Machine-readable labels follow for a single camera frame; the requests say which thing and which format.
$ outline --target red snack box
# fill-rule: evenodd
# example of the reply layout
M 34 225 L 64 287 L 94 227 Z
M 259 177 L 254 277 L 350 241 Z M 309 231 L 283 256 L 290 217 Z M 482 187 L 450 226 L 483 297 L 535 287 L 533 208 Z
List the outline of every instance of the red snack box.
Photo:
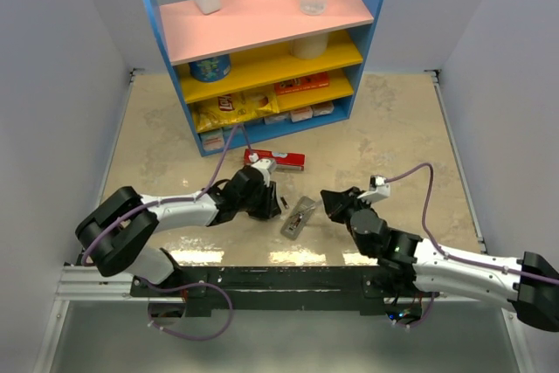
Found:
M 294 169 L 294 170 L 303 170 L 305 168 L 305 155 L 301 153 L 281 153 L 281 152 L 272 152 L 270 150 L 252 150 L 259 156 L 259 159 L 273 159 L 278 164 L 278 169 Z M 249 159 L 249 152 L 248 149 L 245 149 L 245 165 L 252 164 L 251 160 Z
M 307 89 L 316 89 L 329 85 L 330 78 L 328 77 L 328 73 L 321 72 L 274 83 L 273 89 L 276 91 L 276 95 L 284 95 L 286 93 L 306 91 Z

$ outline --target chips bag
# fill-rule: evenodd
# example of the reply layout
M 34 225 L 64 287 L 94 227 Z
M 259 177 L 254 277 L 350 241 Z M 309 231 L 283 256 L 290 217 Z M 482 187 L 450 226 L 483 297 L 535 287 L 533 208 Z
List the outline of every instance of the chips bag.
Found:
M 201 100 L 192 105 L 192 110 L 198 133 L 254 120 L 280 111 L 272 86 L 255 87 Z

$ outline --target marble floor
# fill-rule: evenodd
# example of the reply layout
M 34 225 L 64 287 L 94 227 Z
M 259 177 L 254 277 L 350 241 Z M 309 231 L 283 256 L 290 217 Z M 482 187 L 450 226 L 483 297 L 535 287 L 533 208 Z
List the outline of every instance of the marble floor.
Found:
M 427 224 L 442 245 L 478 252 L 438 98 L 426 74 L 370 74 L 363 78 L 347 121 L 280 137 L 258 149 L 307 156 L 303 172 L 273 174 L 279 195 L 291 205 L 320 190 L 367 189 L 369 176 L 395 176 L 420 162 L 435 167 Z M 242 165 L 244 149 L 227 154 L 219 177 Z M 218 155 L 200 157 L 175 91 L 166 74 L 135 78 L 108 174 L 105 197 L 123 185 L 149 195 L 188 194 L 204 187 Z M 375 205 L 390 226 L 424 236 L 421 212 L 428 172 L 392 184 L 392 196 Z M 150 244 L 164 247 L 183 265 L 272 266 L 370 264 L 341 224 L 317 210 L 295 241 L 280 235 L 286 212 L 258 222 L 239 214 L 211 228 L 188 227 L 157 233 Z

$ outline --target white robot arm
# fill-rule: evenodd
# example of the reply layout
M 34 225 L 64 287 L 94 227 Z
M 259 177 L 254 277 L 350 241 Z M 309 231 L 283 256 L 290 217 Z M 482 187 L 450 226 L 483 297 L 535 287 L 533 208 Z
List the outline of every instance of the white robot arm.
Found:
M 76 235 L 104 276 L 127 272 L 152 284 L 180 286 L 182 268 L 164 250 L 146 246 L 149 237 L 177 227 L 222 224 L 239 211 L 261 220 L 273 218 L 281 213 L 271 181 L 274 168 L 273 160 L 257 161 L 226 180 L 223 188 L 218 182 L 204 194 L 152 197 L 123 187 L 79 225 Z M 330 220 L 345 224 L 359 252 L 377 259 L 385 270 L 379 288 L 395 295 L 445 292 L 483 300 L 515 311 L 535 328 L 559 332 L 559 287 L 530 279 L 559 283 L 559 273 L 544 258 L 532 252 L 522 259 L 464 252 L 391 228 L 371 208 L 389 196 L 390 184 L 381 176 L 371 177 L 367 191 L 321 191 Z M 141 211 L 122 220 L 134 208 Z M 118 227 L 107 232 L 114 223 Z

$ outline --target yellow shelf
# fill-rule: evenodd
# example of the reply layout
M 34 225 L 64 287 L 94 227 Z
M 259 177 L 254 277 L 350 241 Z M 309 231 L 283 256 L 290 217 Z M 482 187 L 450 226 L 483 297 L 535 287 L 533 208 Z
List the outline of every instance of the yellow shelf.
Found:
M 353 94 L 353 87 L 349 84 L 349 80 L 343 74 L 342 69 L 328 72 L 328 76 L 330 78 L 330 85 L 328 87 L 279 95 L 279 111 L 283 113 L 292 109 L 306 107 L 307 105 L 320 104 L 327 100 L 337 100 L 338 98 Z
M 316 59 L 297 59 L 289 53 L 289 44 L 285 42 L 232 53 L 231 72 L 217 82 L 195 80 L 188 65 L 176 66 L 176 70 L 184 100 L 190 104 L 309 73 L 357 65 L 362 60 L 348 33 L 336 31 L 330 33 L 327 50 Z

